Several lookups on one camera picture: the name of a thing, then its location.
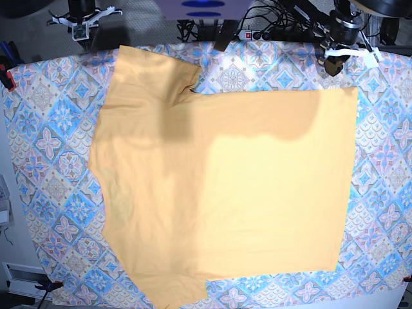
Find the purple robot base plate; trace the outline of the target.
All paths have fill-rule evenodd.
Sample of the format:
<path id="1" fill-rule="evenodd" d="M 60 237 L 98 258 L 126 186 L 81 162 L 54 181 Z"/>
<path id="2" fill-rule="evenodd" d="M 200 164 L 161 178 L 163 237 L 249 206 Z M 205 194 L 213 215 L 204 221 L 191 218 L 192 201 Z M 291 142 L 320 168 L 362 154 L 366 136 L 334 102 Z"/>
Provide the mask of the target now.
<path id="1" fill-rule="evenodd" d="M 154 0 L 167 20 L 226 19 L 239 20 L 251 0 Z"/>

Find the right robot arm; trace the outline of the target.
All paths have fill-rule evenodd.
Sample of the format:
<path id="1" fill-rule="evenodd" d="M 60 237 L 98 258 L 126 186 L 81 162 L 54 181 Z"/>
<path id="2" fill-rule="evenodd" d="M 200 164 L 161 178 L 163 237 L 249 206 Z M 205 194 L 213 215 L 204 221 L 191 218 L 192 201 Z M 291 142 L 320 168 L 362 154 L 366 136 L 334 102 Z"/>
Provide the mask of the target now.
<path id="1" fill-rule="evenodd" d="M 98 28 L 102 18 L 123 15 L 123 11 L 115 6 L 100 9 L 93 0 L 69 0 L 68 13 L 55 15 L 49 11 L 49 14 L 51 19 L 46 22 L 47 26 L 65 26 L 73 41 L 84 42 L 91 39 L 92 31 Z"/>

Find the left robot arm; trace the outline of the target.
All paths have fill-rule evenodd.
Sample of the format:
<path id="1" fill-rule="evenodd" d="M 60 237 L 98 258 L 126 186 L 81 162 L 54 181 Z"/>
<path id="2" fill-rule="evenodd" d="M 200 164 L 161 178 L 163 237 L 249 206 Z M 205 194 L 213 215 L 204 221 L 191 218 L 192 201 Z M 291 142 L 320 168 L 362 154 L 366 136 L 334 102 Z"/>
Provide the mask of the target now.
<path id="1" fill-rule="evenodd" d="M 380 50 L 373 47 L 362 30 L 361 11 L 349 1 L 336 1 L 324 26 L 325 39 L 320 44 L 323 54 L 318 62 L 327 74 L 338 75 L 350 57 L 362 58 L 367 68 L 376 68 L 383 60 Z"/>

